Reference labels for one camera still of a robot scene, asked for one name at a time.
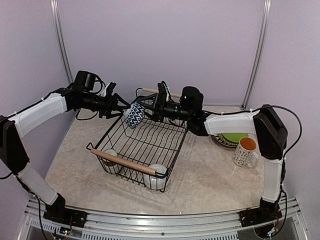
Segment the white calligraphy cup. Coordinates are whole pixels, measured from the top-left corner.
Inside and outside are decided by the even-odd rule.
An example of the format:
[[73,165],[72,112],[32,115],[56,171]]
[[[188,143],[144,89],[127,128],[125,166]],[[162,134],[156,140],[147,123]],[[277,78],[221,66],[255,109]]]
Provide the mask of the white calligraphy cup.
[[254,139],[248,136],[242,137],[233,154],[233,162],[239,167],[255,168],[259,161],[259,156],[256,153],[257,147]]

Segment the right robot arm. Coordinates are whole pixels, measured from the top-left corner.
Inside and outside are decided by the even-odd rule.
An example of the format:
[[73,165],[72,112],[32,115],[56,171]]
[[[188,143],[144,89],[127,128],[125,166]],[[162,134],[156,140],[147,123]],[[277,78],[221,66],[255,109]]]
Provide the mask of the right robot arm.
[[173,102],[166,87],[159,84],[157,93],[139,97],[137,102],[153,112],[150,116],[153,121],[161,122],[164,118],[185,121],[187,128],[197,136],[226,133],[255,136],[264,160],[263,194],[255,216],[260,222],[268,221],[275,214],[281,195],[287,128],[269,104],[238,113],[209,113],[203,110],[203,100],[204,95],[196,87],[186,86],[179,102]]

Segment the woven bamboo tray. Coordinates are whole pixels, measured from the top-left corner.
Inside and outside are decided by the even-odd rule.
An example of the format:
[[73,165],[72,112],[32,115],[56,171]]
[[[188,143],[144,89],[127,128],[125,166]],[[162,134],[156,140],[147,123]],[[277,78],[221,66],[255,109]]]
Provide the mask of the woven bamboo tray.
[[238,142],[230,141],[227,138],[225,138],[221,133],[217,135],[217,141],[220,144],[224,145],[225,147],[230,147],[230,148],[235,148],[239,144],[239,141]]

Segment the white ceramic bowl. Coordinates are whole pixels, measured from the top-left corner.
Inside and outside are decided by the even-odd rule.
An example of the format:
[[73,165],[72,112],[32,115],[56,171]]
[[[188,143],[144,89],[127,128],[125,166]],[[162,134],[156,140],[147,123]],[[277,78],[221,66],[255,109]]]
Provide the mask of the white ceramic bowl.
[[156,175],[143,174],[144,185],[151,190],[164,191],[169,182],[168,169],[162,164],[151,164],[149,167],[155,170]]

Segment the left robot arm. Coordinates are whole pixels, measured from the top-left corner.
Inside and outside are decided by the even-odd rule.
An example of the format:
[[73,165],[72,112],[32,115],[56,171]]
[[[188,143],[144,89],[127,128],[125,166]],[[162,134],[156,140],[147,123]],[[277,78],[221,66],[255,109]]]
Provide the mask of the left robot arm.
[[[98,92],[93,91],[96,82],[101,87]],[[86,109],[106,119],[120,116],[131,105],[113,92],[115,87],[114,82],[105,84],[95,73],[80,70],[68,87],[54,90],[10,116],[0,117],[0,159],[33,194],[51,206],[50,214],[61,223],[70,218],[69,209],[63,206],[65,200],[32,167],[22,139],[48,120],[70,111]]]

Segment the green plate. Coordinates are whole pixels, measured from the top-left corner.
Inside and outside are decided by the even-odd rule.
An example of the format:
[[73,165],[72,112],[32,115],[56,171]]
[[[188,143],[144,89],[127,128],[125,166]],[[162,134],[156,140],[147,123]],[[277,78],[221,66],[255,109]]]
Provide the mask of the green plate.
[[222,136],[233,143],[239,143],[241,138],[248,137],[247,133],[223,133]]

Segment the blue white patterned bowl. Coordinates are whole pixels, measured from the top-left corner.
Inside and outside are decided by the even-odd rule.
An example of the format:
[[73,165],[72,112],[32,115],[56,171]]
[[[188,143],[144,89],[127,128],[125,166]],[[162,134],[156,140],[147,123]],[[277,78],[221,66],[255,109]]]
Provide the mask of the blue white patterned bowl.
[[138,102],[130,105],[123,113],[124,121],[130,129],[135,129],[145,116],[145,108]]

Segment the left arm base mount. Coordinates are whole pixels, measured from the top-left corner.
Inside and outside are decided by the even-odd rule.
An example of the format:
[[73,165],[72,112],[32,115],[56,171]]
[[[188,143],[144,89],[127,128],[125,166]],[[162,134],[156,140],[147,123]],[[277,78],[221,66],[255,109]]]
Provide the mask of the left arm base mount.
[[45,205],[44,219],[71,227],[84,228],[88,213],[81,210],[67,208],[65,202],[55,201],[52,205]]

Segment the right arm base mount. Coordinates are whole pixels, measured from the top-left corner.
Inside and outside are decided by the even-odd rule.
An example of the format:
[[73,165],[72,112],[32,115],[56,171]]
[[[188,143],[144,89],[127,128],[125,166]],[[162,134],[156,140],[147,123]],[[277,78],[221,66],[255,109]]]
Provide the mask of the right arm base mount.
[[242,227],[248,227],[280,219],[283,215],[279,206],[279,198],[275,202],[260,199],[259,207],[247,208],[238,213]]

